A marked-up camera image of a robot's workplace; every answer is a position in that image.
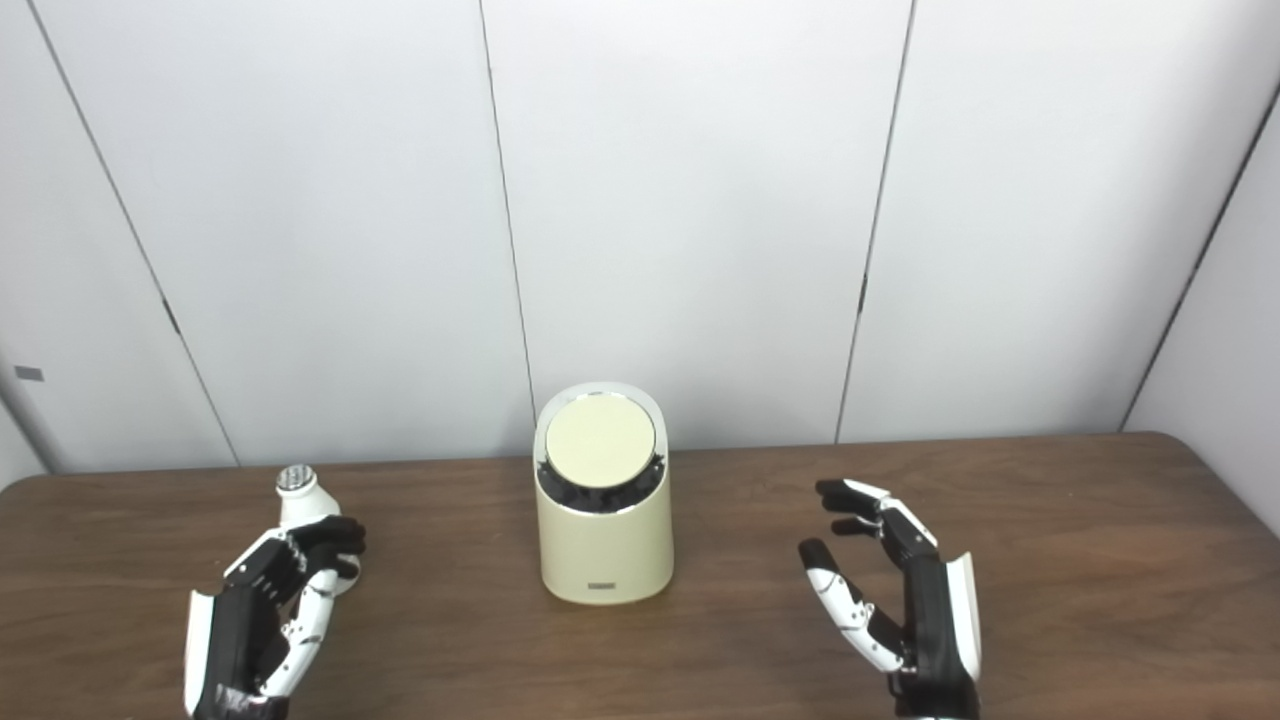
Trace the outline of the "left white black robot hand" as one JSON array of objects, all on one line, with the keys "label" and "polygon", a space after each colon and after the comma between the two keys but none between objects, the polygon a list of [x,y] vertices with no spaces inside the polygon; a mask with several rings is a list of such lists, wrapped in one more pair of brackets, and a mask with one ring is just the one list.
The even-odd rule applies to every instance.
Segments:
[{"label": "left white black robot hand", "polygon": [[189,596],[183,705],[189,719],[285,719],[328,634],[337,598],[358,578],[366,528],[326,515],[265,530]]}]

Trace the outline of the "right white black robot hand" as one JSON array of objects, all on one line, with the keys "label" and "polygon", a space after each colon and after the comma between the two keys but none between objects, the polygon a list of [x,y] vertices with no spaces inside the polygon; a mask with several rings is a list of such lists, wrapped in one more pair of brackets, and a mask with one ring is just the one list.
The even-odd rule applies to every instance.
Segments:
[{"label": "right white black robot hand", "polygon": [[899,719],[978,719],[980,610],[970,553],[945,561],[938,541],[890,491],[859,480],[815,483],[822,506],[841,514],[836,536],[879,542],[904,580],[904,620],[896,623],[838,568],[824,541],[797,547],[806,578],[842,638],[882,673]]}]

